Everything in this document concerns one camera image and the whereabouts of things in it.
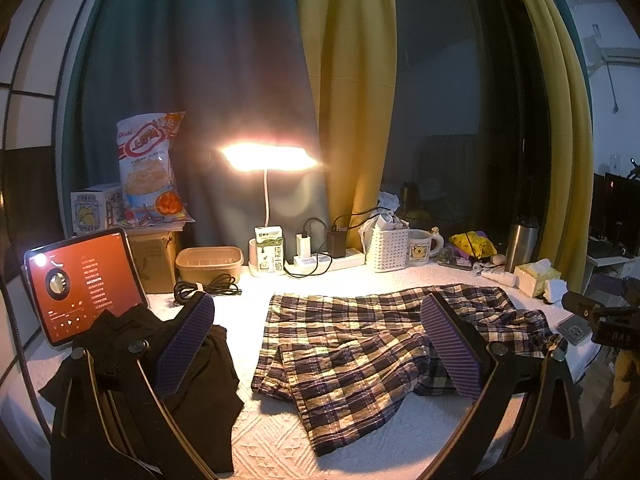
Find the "white perforated basket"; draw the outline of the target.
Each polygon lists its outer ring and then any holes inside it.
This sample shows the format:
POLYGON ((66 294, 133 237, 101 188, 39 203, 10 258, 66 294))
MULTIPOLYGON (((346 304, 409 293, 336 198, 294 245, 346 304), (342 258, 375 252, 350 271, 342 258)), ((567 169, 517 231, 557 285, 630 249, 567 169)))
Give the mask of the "white perforated basket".
POLYGON ((405 269, 408 259, 409 227, 392 212, 381 212, 360 226, 366 265, 374 272, 405 269))

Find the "yellow curtain right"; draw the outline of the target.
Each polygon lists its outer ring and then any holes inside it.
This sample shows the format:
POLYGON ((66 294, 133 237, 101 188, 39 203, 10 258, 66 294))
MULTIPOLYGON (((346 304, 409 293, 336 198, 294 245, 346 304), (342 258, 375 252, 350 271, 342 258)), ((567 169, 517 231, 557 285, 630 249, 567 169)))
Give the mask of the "yellow curtain right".
POLYGON ((533 24, 546 85, 550 130, 549 201, 539 255, 573 292, 582 290, 593 184, 590 107, 582 68, 552 0, 523 0, 533 24))

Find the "black folded garment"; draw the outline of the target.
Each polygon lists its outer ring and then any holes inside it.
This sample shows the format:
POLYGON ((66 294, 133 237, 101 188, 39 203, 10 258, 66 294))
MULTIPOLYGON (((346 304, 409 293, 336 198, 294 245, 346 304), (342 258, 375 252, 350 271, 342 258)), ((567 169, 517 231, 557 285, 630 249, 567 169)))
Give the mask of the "black folded garment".
POLYGON ((163 328, 137 306, 103 312, 40 393, 55 407, 55 479, 215 479, 234 471, 232 428, 243 403, 226 330, 215 324, 178 391, 160 398, 148 373, 163 328))

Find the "plaid checkered pants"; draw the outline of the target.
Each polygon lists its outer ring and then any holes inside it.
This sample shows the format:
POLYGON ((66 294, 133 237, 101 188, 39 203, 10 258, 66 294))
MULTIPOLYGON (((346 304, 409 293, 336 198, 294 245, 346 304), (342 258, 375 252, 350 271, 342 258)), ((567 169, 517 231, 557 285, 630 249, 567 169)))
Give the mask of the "plaid checkered pants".
POLYGON ((438 396, 454 383, 421 323, 432 292, 488 342, 541 358, 554 344, 544 312, 519 309, 497 286, 419 286, 359 297, 274 295, 250 384, 295 404, 317 455, 381 428, 410 392, 438 396))

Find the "yellow cartoon pouch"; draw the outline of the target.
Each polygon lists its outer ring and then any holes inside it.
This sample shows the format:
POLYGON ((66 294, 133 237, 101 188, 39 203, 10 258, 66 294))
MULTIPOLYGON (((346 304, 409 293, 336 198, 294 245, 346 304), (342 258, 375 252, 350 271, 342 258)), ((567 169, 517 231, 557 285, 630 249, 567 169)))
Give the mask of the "yellow cartoon pouch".
POLYGON ((497 255, 497 249, 489 238, 475 231, 451 235, 449 241, 473 258, 485 259, 497 255))

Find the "white desk lamp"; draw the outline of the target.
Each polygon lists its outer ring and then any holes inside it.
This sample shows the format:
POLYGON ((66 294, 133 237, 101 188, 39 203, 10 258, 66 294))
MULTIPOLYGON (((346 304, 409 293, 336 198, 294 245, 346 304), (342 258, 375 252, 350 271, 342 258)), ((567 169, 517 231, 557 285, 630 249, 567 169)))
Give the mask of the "white desk lamp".
POLYGON ((285 255, 292 257, 304 222, 328 218, 322 163, 306 148, 243 139, 222 144, 215 154, 222 166, 219 244, 246 252, 256 226, 280 226, 285 255))

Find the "black power adapter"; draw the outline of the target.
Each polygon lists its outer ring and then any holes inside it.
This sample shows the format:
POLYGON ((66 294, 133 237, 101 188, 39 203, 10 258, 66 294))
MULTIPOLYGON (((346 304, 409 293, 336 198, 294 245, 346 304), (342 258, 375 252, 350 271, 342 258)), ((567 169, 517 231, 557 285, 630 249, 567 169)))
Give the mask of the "black power adapter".
POLYGON ((347 231, 333 229, 326 234, 326 252, 333 258, 344 258, 346 256, 347 231))

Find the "smartphone in clear case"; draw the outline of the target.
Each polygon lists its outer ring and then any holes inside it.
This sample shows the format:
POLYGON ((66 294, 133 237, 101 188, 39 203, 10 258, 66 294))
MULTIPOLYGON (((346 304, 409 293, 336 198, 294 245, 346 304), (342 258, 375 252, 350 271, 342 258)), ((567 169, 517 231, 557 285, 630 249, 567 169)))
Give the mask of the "smartphone in clear case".
POLYGON ((592 334, 588 321, 574 314, 559 322, 556 329, 575 347, 579 346, 584 340, 590 339, 592 334))

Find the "brown cardboard box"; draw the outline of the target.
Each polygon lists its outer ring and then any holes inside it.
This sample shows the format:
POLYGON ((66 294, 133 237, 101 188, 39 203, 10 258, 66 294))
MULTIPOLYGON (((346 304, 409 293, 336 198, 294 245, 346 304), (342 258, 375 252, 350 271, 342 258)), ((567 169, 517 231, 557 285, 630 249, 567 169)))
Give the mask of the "brown cardboard box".
POLYGON ((134 264, 147 294, 168 294, 176 284, 178 233, 154 229, 126 231, 134 264))

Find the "green white milk carton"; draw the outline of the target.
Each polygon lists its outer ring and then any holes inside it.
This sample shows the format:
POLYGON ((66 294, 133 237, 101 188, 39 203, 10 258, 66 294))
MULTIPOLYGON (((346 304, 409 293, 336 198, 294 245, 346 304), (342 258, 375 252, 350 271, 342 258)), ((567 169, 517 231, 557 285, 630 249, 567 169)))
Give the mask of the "green white milk carton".
POLYGON ((259 272, 283 272, 284 238, 280 226, 255 229, 256 268, 259 272))

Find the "yellow curtain left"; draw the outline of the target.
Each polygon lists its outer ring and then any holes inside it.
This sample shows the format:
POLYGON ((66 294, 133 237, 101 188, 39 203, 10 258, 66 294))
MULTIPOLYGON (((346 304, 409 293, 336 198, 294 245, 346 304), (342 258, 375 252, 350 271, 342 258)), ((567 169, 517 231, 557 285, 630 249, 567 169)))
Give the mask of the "yellow curtain left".
POLYGON ((376 204, 397 70, 396 0, 296 0, 329 215, 376 204))

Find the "white power strip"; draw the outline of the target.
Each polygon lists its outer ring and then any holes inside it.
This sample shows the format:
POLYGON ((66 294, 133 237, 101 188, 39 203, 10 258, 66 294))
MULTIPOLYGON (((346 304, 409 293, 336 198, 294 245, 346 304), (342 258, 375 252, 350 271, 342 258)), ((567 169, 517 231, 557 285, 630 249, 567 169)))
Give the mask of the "white power strip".
POLYGON ((313 254, 310 257, 295 256, 292 263, 285 263, 285 270, 295 275, 321 275, 330 271, 338 271, 363 266, 366 258, 362 252, 347 248, 344 257, 331 257, 328 254, 313 254))

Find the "stainless steel tumbler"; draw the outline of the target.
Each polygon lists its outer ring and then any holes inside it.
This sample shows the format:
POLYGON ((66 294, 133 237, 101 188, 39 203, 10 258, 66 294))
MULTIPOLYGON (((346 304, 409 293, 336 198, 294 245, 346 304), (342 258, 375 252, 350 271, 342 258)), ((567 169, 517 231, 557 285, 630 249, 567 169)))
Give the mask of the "stainless steel tumbler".
POLYGON ((521 219, 512 224, 506 248, 506 272, 513 273, 520 264, 529 263, 537 244, 538 232, 536 218, 521 219))

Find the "white bear mug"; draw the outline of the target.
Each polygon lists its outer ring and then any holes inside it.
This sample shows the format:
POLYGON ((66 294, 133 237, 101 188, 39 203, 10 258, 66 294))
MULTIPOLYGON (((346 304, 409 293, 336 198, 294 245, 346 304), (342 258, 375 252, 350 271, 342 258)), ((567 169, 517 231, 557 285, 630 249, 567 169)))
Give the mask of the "white bear mug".
POLYGON ((408 265, 423 266, 435 257, 444 247, 444 239, 439 228, 434 226, 431 231, 410 229, 408 238, 408 265))

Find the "white folded cloth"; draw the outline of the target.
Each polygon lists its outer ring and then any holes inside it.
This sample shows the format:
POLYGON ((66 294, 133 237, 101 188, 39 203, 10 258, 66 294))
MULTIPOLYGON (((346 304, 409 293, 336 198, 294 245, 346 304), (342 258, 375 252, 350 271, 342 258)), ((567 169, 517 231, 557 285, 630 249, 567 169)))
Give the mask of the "white folded cloth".
POLYGON ((548 304, 556 304, 561 301, 563 296, 567 293, 566 281, 560 278, 554 278, 544 282, 544 301, 548 304))

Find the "yellow curtain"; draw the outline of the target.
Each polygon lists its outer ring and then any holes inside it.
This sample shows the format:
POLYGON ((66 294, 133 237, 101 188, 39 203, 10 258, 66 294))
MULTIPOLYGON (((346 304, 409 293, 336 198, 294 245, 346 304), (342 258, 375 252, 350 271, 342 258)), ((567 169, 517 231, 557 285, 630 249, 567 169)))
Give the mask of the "yellow curtain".
POLYGON ((573 292, 582 290, 593 184, 590 107, 582 68, 552 0, 523 0, 533 24, 546 85, 550 130, 549 201, 539 255, 573 292))
POLYGON ((329 215, 376 204, 397 70, 396 0, 296 0, 329 215))

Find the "tan plastic food container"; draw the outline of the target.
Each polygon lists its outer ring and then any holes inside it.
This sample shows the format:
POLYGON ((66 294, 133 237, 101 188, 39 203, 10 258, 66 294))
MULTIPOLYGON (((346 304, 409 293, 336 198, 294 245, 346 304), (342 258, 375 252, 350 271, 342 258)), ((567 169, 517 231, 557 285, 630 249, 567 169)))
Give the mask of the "tan plastic food container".
POLYGON ((243 263, 243 253, 235 246, 184 248, 175 261, 183 281, 203 285, 224 274, 239 281, 243 263))

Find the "white rolled tube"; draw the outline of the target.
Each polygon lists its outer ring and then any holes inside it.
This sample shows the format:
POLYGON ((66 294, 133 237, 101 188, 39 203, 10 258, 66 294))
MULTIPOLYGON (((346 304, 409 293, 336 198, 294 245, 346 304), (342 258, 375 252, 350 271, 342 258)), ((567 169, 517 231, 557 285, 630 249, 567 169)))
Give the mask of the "white rolled tube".
POLYGON ((472 270, 476 275, 501 285, 512 288, 518 286, 518 277, 511 272, 502 270, 498 266, 485 266, 477 262, 473 264, 472 270))

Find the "teal curtain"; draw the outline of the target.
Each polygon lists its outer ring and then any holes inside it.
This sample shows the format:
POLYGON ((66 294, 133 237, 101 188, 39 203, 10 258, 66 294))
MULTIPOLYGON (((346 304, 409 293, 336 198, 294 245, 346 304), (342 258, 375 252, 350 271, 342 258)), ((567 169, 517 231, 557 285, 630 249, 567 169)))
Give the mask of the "teal curtain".
POLYGON ((116 126, 183 114, 170 152, 189 245, 245 247, 256 226, 293 238, 329 215, 320 168, 239 172, 240 142, 320 140, 295 0, 96 0, 76 55, 61 133, 64 194, 118 180, 116 126))

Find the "small illustrated white box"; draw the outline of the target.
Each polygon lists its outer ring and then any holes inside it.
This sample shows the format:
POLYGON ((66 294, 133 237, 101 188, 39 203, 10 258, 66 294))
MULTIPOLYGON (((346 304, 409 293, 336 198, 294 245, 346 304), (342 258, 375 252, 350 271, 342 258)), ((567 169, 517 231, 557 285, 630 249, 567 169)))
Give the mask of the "small illustrated white box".
POLYGON ((124 218, 122 185, 107 183, 70 193, 73 232, 84 235, 116 226, 124 218))

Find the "tablet with red screen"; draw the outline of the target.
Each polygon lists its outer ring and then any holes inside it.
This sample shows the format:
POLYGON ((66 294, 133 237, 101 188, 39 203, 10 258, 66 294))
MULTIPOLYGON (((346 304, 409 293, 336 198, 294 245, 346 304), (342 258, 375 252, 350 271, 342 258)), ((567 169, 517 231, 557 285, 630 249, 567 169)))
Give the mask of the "tablet with red screen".
POLYGON ((85 333, 104 311, 119 316, 148 304, 122 228, 37 247, 23 260, 36 315, 53 348, 85 333))

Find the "yellow tissue box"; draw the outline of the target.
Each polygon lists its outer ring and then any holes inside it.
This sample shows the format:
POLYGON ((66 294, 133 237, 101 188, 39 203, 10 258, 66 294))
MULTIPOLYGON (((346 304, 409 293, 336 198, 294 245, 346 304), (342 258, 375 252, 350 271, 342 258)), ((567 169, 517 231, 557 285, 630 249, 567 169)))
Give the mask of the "yellow tissue box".
POLYGON ((514 275, 518 281, 518 289, 526 296, 535 298, 544 293, 544 286, 549 280, 560 278, 561 272, 552 266, 549 259, 544 258, 516 266, 514 275))

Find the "snack chips bag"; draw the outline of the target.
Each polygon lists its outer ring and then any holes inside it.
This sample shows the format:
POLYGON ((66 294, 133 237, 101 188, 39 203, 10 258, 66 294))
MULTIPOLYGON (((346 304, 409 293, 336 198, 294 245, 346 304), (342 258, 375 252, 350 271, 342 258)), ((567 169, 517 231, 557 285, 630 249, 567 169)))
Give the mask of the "snack chips bag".
POLYGON ((170 149, 185 112, 149 113, 117 124, 125 220, 132 226, 192 222, 178 193, 170 149))

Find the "white charger plug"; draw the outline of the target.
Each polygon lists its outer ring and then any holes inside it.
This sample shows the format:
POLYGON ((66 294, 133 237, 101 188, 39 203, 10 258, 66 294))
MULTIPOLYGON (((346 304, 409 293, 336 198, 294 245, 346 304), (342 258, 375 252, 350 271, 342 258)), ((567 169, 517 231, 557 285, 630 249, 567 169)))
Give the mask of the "white charger plug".
POLYGON ((311 237, 306 231, 296 234, 296 255, 300 258, 309 258, 311 256, 311 237))

